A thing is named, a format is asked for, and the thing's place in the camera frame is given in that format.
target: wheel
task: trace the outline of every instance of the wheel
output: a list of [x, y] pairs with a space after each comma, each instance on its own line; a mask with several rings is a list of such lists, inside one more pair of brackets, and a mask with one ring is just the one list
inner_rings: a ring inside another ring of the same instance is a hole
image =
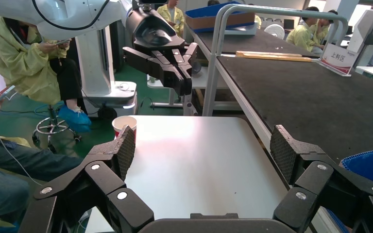
[[78, 143], [82, 141], [82, 136], [76, 135], [73, 137], [73, 139], [75, 139], [75, 142]]
[[56, 154], [56, 149], [55, 149], [55, 147], [54, 147], [52, 144], [49, 144], [49, 145], [48, 145], [48, 149], [49, 149], [52, 153]]
[[41, 142], [38, 135], [32, 135], [32, 141], [34, 142], [34, 144], [39, 144]]

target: cardboard box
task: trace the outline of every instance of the cardboard box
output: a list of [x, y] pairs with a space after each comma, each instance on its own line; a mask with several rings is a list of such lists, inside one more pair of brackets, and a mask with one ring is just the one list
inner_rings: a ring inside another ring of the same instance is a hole
[[[240, 3], [233, 1], [187, 11], [185, 12], [186, 23], [196, 33], [213, 32], [218, 11], [228, 4]], [[254, 21], [255, 13], [234, 12], [228, 17], [227, 28], [254, 25]]]

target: black pants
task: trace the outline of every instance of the black pants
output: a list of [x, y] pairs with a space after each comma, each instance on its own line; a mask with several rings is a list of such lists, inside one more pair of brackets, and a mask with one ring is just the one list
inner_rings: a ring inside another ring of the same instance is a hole
[[49, 61], [52, 70], [56, 73], [59, 84], [61, 100], [77, 99], [78, 106], [86, 113], [84, 99], [82, 97], [82, 80], [81, 74], [76, 63], [69, 58], [55, 58]]

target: jeans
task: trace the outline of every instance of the jeans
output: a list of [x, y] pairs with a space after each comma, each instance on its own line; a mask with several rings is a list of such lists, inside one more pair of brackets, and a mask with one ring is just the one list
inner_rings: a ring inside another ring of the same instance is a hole
[[[34, 179], [51, 181], [77, 167], [81, 158], [53, 154], [20, 145], [7, 147]], [[0, 168], [20, 175], [26, 175], [19, 164], [0, 143]], [[25, 209], [29, 199], [29, 185], [18, 177], [0, 171], [0, 219], [15, 222]]]
[[322, 49], [314, 46], [314, 47], [312, 47], [311, 53], [313, 53], [315, 55], [321, 55], [322, 54]]

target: metal railing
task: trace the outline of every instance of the metal railing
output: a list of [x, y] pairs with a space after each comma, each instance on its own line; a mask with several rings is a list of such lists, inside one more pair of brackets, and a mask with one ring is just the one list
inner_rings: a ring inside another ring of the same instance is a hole
[[337, 32], [339, 21], [342, 23], [342, 33], [339, 35], [337, 40], [337, 46], [341, 45], [342, 39], [347, 33], [348, 30], [348, 20], [343, 17], [329, 12], [316, 12], [316, 11], [304, 11], [304, 10], [295, 10], [295, 9], [287, 9], [287, 8], [278, 8], [278, 7], [266, 7], [266, 6], [250, 6], [250, 5], [242, 5], [242, 4], [229, 4], [220, 9], [217, 13], [217, 17], [215, 20], [215, 28], [214, 28], [214, 36], [212, 38], [212, 48], [211, 48], [211, 56], [209, 60], [208, 66], [208, 82], [207, 82], [207, 92], [205, 95], [207, 98], [204, 100], [204, 109], [203, 109], [203, 116], [210, 116], [212, 112], [212, 105], [211, 102], [215, 98], [215, 92], [212, 88], [217, 86], [218, 79], [215, 78], [215, 59], [217, 56], [220, 56], [222, 53], [222, 45], [225, 36], [226, 30], [226, 23], [228, 17], [236, 11], [241, 12], [254, 12], [254, 13], [263, 13], [263, 14], [271, 14], [271, 15], [283, 15], [283, 16], [296, 16], [296, 17], [313, 17], [313, 18], [322, 18], [322, 19], [331, 19], [334, 21], [331, 30], [331, 34], [329, 36], [328, 41], [332, 41]]

